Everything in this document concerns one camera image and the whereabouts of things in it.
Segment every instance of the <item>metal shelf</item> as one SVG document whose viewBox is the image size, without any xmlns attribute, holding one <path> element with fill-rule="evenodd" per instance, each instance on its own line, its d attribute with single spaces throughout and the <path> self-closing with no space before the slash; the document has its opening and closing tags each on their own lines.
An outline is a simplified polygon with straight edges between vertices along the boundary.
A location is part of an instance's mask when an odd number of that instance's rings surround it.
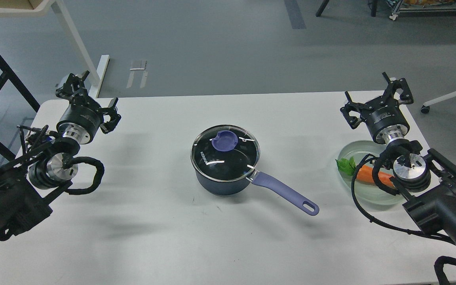
<svg viewBox="0 0 456 285">
<path fill-rule="evenodd" d="M 456 2 L 448 5 L 407 5 L 404 4 L 404 0 L 399 0 L 392 7 L 392 12 L 390 18 L 396 20 L 398 14 L 407 13 L 407 12 L 428 12 L 428 11 L 456 11 Z"/>
</svg>

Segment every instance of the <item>white table leg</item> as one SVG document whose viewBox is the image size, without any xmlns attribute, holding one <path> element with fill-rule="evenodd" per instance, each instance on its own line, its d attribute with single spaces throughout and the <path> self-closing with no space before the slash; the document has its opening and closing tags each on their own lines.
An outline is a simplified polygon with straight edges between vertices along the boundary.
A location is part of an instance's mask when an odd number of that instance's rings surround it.
<svg viewBox="0 0 456 285">
<path fill-rule="evenodd" d="M 106 65 L 108 64 L 109 56 L 103 55 L 100 59 L 100 65 L 98 69 L 94 67 L 94 64 L 89 57 L 86 47 L 82 42 L 80 35 L 75 27 L 75 24 L 66 8 L 64 2 L 62 0 L 56 0 L 52 4 L 52 10 L 56 14 L 59 23 L 61 24 L 63 30 L 65 31 L 66 37 L 70 40 L 73 48 L 75 50 L 75 54 L 78 56 L 87 70 L 89 70 L 89 82 L 91 83 L 91 90 L 90 96 L 97 97 L 99 93 L 99 89 L 101 87 L 101 82 L 103 80 L 103 76 L 105 75 Z"/>
<path fill-rule="evenodd" d="M 109 60 L 110 56 L 108 54 L 104 54 L 100 58 L 98 68 L 96 69 L 96 73 L 100 77 L 100 85 L 94 86 L 91 84 L 91 89 L 89 89 L 89 96 L 93 98 L 98 98 L 98 95 L 100 94 L 101 83 L 103 83 L 103 78 L 105 77 L 105 71 Z"/>
<path fill-rule="evenodd" d="M 443 95 L 443 96 L 438 97 L 436 99 L 432 99 L 430 101 L 427 101 L 427 102 L 423 103 L 423 106 L 425 106 L 425 107 L 426 106 L 430 106 L 430 105 L 445 101 L 445 100 L 453 98 L 453 97 L 456 97 L 456 91 L 455 92 L 451 92 L 450 94 Z"/>
</svg>

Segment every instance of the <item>gray floor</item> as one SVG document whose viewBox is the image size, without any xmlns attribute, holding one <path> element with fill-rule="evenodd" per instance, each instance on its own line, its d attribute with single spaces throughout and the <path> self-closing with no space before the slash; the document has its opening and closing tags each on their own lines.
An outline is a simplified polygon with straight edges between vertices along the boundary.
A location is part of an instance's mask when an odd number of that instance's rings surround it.
<svg viewBox="0 0 456 285">
<path fill-rule="evenodd" d="M 284 0 L 65 3 L 94 61 L 111 56 L 100 97 L 381 90 L 387 72 L 407 79 L 418 126 L 456 164 L 456 98 L 420 113 L 423 102 L 456 90 L 454 15 L 408 14 L 393 22 L 384 5 L 371 18 L 364 0 L 334 0 L 316 18 L 320 0 L 297 0 L 306 28 L 292 29 Z M 83 69 L 52 11 L 0 18 L 0 53 L 40 103 L 54 99 L 62 76 Z M 144 88 L 141 77 L 127 88 L 134 60 L 148 61 Z M 32 117 L 16 90 L 6 88 L 2 141 L 11 144 L 14 125 Z"/>
</svg>

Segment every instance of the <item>carrot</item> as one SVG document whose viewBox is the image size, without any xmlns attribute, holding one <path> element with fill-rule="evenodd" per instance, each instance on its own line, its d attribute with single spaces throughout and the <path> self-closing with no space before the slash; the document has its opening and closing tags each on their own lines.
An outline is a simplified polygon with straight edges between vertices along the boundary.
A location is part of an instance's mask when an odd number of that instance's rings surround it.
<svg viewBox="0 0 456 285">
<path fill-rule="evenodd" d="M 380 171 L 380 173 L 378 173 L 378 177 L 383 184 L 395 189 L 395 186 L 393 186 L 393 183 L 390 181 L 390 177 L 393 177 L 392 175 Z M 374 180 L 372 178 L 372 167 L 367 165 L 362 166 L 360 171 L 358 171 L 358 175 L 356 175 L 356 179 L 362 182 L 374 184 Z"/>
<path fill-rule="evenodd" d="M 353 176 L 356 168 L 355 159 L 353 157 L 350 157 L 349 160 L 342 158 L 340 160 L 335 161 L 337 162 L 337 168 L 339 169 L 339 171 L 342 171 L 349 176 Z M 395 189 L 395 186 L 393 186 L 393 183 L 390 181 L 390 177 L 392 177 L 392 175 L 380 171 L 380 173 L 378 173 L 378 177 L 380 178 L 383 184 Z M 367 165 L 362 166 L 362 168 L 360 168 L 360 170 L 358 171 L 356 179 L 361 182 L 374 184 L 374 180 L 372 178 L 372 167 Z"/>
</svg>

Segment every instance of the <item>pan handle hole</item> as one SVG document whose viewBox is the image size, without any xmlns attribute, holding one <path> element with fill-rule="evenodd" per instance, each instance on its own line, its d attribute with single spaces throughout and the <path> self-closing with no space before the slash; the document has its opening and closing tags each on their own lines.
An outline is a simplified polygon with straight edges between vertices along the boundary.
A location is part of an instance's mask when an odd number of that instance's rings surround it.
<svg viewBox="0 0 456 285">
<path fill-rule="evenodd" d="M 304 202 L 304 204 L 302 204 L 304 206 L 304 208 L 306 208 L 307 210 L 309 211 L 316 211 L 316 209 L 314 209 L 314 207 L 312 205 L 310 205 L 308 202 Z"/>
</svg>

